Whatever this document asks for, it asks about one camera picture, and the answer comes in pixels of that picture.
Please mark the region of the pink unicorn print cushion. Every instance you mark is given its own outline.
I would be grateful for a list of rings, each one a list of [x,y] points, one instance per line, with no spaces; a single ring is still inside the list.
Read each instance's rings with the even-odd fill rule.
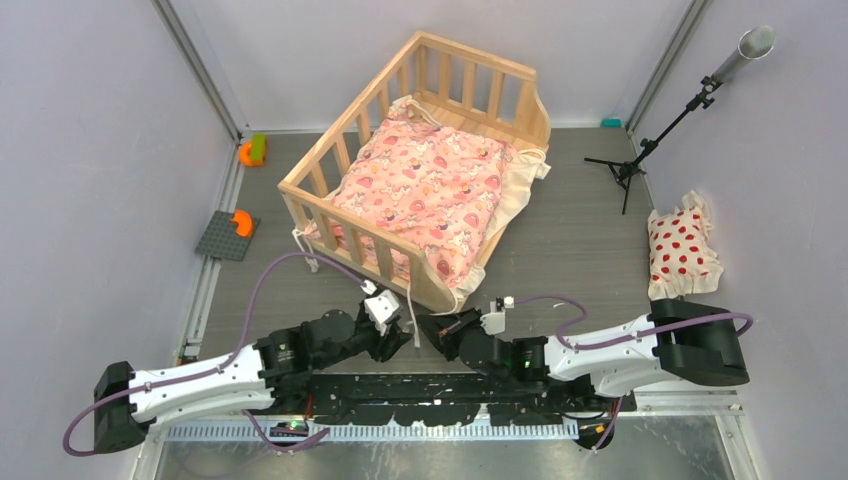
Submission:
[[[493,248],[547,176],[543,150],[438,122],[412,96],[344,168],[340,183],[280,191],[304,251],[338,256],[374,281],[438,313],[480,286]]]

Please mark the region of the wooden slatted pet bed frame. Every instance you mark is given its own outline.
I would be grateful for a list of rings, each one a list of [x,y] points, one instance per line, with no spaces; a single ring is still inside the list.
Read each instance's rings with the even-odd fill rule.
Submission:
[[[452,312],[549,172],[550,135],[533,68],[419,31],[278,188],[307,249]]]

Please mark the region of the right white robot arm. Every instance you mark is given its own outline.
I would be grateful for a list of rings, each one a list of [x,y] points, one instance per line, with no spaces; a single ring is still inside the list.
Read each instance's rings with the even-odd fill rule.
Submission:
[[[680,299],[654,300],[650,311],[621,325],[570,335],[588,317],[585,307],[550,336],[500,338],[506,311],[519,300],[498,297],[487,313],[468,309],[422,315],[414,327],[447,360],[459,360],[504,390],[571,389],[574,403],[596,410],[609,398],[643,386],[685,380],[699,386],[731,387],[749,382],[739,338],[754,324],[751,315]]]

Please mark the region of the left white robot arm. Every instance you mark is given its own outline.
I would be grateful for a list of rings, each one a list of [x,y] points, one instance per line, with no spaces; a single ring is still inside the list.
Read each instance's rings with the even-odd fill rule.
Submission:
[[[182,366],[109,365],[94,389],[94,453],[128,450],[152,432],[207,415],[273,407],[298,412],[315,371],[363,352],[386,362],[412,340],[399,324],[397,308],[378,305],[376,310],[383,320],[374,321],[366,305],[355,316],[329,310],[230,354]]]

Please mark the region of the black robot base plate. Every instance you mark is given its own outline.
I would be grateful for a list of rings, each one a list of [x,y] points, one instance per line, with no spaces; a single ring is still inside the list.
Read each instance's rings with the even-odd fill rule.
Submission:
[[[597,395],[587,376],[573,382],[509,387],[473,373],[317,374],[255,415],[305,414],[324,425],[427,427],[470,424],[487,414],[492,426],[554,425],[594,420],[615,401]]]

